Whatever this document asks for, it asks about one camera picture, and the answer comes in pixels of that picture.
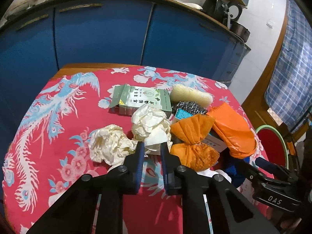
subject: orange bag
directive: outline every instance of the orange bag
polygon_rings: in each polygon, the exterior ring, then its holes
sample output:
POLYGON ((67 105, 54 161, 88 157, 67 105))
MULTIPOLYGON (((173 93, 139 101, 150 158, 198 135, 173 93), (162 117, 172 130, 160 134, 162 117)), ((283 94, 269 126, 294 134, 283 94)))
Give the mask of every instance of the orange bag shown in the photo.
POLYGON ((178 156, 182 165, 197 172, 212 167, 220 154, 201 140, 207 136, 213 122, 214 118, 196 114, 172 124, 171 133, 184 143, 172 145, 170 153, 178 156))
POLYGON ((207 115, 216 119, 213 129, 227 144, 232 157, 244 159, 255 153, 254 134, 245 119, 227 103, 212 107, 207 115))

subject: cardboard box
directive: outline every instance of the cardboard box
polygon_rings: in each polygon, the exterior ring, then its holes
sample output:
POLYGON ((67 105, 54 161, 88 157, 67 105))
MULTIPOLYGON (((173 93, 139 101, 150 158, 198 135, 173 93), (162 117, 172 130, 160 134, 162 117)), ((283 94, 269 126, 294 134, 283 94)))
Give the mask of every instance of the cardboard box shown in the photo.
MULTIPOLYGON (((178 122, 181 119, 189 118, 191 116, 193 116, 191 113, 178 109, 173 122, 178 122)), ((202 143, 213 147, 217 152, 222 152, 227 148, 225 142, 213 129, 211 129, 206 138, 202 140, 202 143)))
POLYGON ((109 107, 118 106, 119 114, 132 115, 144 104, 164 111, 167 118, 171 115, 168 90, 130 86, 129 84, 115 86, 109 107))

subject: blue cabinet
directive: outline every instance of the blue cabinet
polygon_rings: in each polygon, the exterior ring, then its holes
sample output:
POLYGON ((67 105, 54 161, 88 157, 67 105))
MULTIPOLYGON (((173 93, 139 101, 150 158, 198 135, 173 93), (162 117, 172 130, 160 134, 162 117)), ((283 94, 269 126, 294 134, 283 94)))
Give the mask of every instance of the blue cabinet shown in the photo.
POLYGON ((11 134, 11 137, 8 138, 8 140, 12 141, 17 131, 19 122, 4 98, 4 94, 5 92, 0 92, 0 123, 3 129, 5 128, 7 132, 11 134))
POLYGON ((231 54, 229 62, 235 65, 241 64, 241 61, 243 60, 244 56, 246 55, 246 50, 247 47, 244 46, 241 42, 239 41, 234 41, 235 43, 233 52, 231 54))
POLYGON ((58 65, 99 62, 140 65, 152 2, 76 0, 55 10, 58 65))
POLYGON ((15 122, 21 121, 56 72, 53 8, 34 13, 1 33, 0 89, 15 122))
POLYGON ((142 65, 217 79, 234 44, 220 27, 186 11, 155 5, 146 37, 142 65))
POLYGON ((221 74, 221 76, 219 77, 218 81, 219 82, 230 82, 236 72, 236 70, 238 69, 238 66, 232 63, 228 63, 224 69, 223 69, 223 73, 221 74))

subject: blue cloth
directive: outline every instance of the blue cloth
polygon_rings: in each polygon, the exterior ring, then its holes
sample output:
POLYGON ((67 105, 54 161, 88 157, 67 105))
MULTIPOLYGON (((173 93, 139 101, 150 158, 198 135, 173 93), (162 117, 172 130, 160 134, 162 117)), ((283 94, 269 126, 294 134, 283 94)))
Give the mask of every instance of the blue cloth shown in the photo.
MULTIPOLYGON (((250 157, 244 158, 244 162, 249 163, 250 157)), ((245 181, 245 177, 241 174, 239 174, 236 170, 235 164, 241 161, 241 159, 233 158, 232 156, 228 156, 226 161, 226 168, 224 169, 224 172, 230 176, 232 179, 231 184, 238 188, 243 182, 245 181)))
POLYGON ((289 130, 299 123, 295 132, 312 104, 312 29, 294 0, 287 0, 287 17, 282 49, 265 100, 289 130))

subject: metal pot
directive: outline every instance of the metal pot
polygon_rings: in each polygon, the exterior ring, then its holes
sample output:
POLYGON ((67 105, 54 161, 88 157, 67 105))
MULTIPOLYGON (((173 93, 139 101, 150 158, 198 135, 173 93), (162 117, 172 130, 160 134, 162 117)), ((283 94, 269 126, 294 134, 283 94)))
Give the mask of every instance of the metal pot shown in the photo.
POLYGON ((245 43, 247 42, 250 35, 250 31, 246 27, 234 21, 232 21, 230 31, 241 37, 245 43))

